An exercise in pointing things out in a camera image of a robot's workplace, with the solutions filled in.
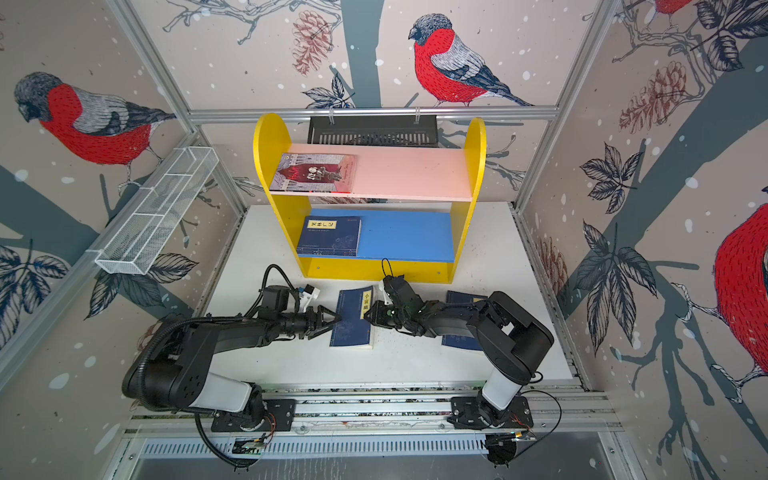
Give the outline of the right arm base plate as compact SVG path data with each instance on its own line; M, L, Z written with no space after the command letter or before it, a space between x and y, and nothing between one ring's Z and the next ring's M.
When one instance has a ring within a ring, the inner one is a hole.
M520 395L514 397L502 410L496 409L481 394L475 397L452 397L450 403L447 422L456 429L531 429L533 425L528 401Z

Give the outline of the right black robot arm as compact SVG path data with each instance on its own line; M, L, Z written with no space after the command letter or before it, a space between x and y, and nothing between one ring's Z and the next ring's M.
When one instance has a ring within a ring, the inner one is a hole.
M402 276L386 276L383 287L389 300L375 301L364 314L372 326L413 337L469 336L493 366L476 399L449 421L468 429L510 421L510 405L554 345L550 330L501 291L477 302L445 303L423 300Z

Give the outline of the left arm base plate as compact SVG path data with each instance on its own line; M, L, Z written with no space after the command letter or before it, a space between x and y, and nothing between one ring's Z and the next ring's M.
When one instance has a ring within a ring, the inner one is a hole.
M297 402L293 399L263 400L253 412L217 412L211 424L215 433L288 432L292 429Z

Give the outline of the red illustrated book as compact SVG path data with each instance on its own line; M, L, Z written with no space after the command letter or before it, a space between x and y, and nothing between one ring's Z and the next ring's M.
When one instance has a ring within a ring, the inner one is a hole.
M276 192L350 193L357 157L345 154L284 153L270 190Z

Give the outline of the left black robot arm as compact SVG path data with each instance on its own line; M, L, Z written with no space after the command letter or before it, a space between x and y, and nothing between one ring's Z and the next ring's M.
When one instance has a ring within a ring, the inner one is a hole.
M125 374L122 393L151 411L212 415L215 432L288 431L294 401L266 400L259 385L212 373L213 357L280 339L311 340L340 321L339 314L320 306L304 312L255 307L245 315L167 323Z

